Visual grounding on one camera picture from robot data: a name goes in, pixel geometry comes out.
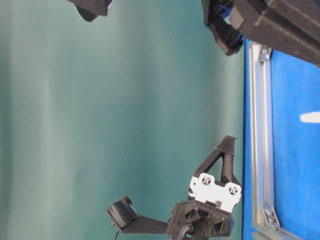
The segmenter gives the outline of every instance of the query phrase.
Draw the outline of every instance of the teal backdrop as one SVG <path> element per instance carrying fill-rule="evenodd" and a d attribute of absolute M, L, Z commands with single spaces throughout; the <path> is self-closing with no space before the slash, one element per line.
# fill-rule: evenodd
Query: teal backdrop
<path fill-rule="evenodd" d="M 93 23 L 66 0 L 3 0 L 0 239 L 110 240 L 123 195 L 166 221 L 226 134 L 242 182 L 243 92 L 244 55 L 221 53 L 200 0 L 119 0 Z M 224 239 L 241 203 L 233 217 Z M 148 239 L 167 236 L 119 236 Z"/>

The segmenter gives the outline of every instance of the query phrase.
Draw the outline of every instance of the bolt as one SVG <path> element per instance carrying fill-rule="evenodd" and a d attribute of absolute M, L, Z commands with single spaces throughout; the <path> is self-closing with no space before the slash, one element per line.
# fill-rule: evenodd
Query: bolt
<path fill-rule="evenodd" d="M 261 54 L 262 54 L 262 55 L 266 55 L 267 52 L 268 52 L 268 49 L 262 48 L 262 50 L 261 50 Z"/>

